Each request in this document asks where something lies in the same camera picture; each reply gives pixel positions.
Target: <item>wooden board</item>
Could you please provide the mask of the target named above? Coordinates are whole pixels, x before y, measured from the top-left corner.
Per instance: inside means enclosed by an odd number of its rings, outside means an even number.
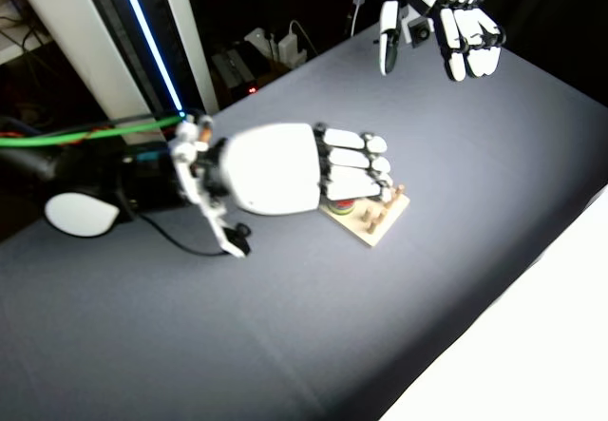
[[[378,224],[375,231],[371,234],[368,231],[371,221],[363,221],[364,214],[368,207],[371,207],[371,216],[372,218],[376,218],[380,212],[385,209],[385,204],[382,202],[367,199],[357,200],[357,202],[354,204],[354,210],[350,212],[349,215],[336,215],[334,212],[329,210],[326,205],[321,205],[320,209],[329,217],[355,234],[358,238],[363,240],[367,245],[370,247],[375,247],[380,239],[387,234],[401,214],[403,214],[403,211],[406,210],[408,205],[409,198],[405,195],[400,195],[395,200],[393,205],[387,210],[387,215],[382,223]]]

